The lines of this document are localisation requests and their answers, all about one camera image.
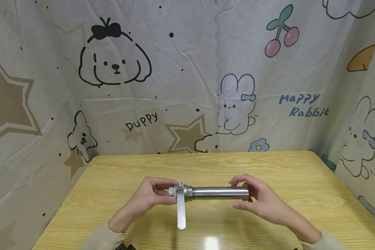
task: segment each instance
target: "black object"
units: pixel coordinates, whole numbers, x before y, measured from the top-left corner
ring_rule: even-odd
[[[124,243],[121,243],[115,250],[136,250],[136,248],[133,245],[126,247]]]

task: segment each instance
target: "cherry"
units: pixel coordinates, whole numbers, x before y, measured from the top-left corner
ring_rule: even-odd
[[[281,48],[281,42],[278,39],[273,39],[267,43],[265,47],[265,55],[268,57],[275,56]]]
[[[300,31],[297,27],[291,27],[290,30],[285,35],[285,40],[283,41],[286,47],[290,47],[297,42],[299,39]]]

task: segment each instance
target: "black bow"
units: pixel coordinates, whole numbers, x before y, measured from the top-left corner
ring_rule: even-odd
[[[121,26],[119,23],[110,23],[110,18],[107,19],[107,22],[104,21],[103,18],[100,18],[103,22],[104,26],[101,25],[94,25],[92,26],[93,37],[97,40],[105,39],[108,36],[111,37],[120,37]]]

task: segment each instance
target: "person's left hand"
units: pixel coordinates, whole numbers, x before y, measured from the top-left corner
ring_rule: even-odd
[[[176,198],[170,197],[165,190],[175,184],[177,181],[170,179],[145,177],[132,198],[108,222],[108,228],[116,233],[124,233],[155,205],[176,204]]]

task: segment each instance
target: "hand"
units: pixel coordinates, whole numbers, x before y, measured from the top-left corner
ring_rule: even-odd
[[[164,190],[175,184],[177,181],[174,180],[145,177],[132,198],[108,222],[108,228],[117,233],[126,232],[132,223],[155,205],[176,204],[176,198],[170,197],[168,191]]]
[[[251,197],[257,201],[253,202],[251,198],[238,201],[233,203],[234,208],[250,211],[270,223],[286,226],[304,242],[313,244],[322,239],[319,230],[287,205],[268,184],[248,174],[233,177],[229,184],[237,186],[240,182],[245,182],[242,186],[248,187]]]
[[[234,208],[250,211],[270,223],[287,226],[295,210],[275,194],[268,184],[248,174],[233,177],[229,184],[237,186],[240,182],[245,182],[243,186],[249,188],[251,197],[254,197],[257,202],[253,202],[250,198],[248,202],[233,203]]]

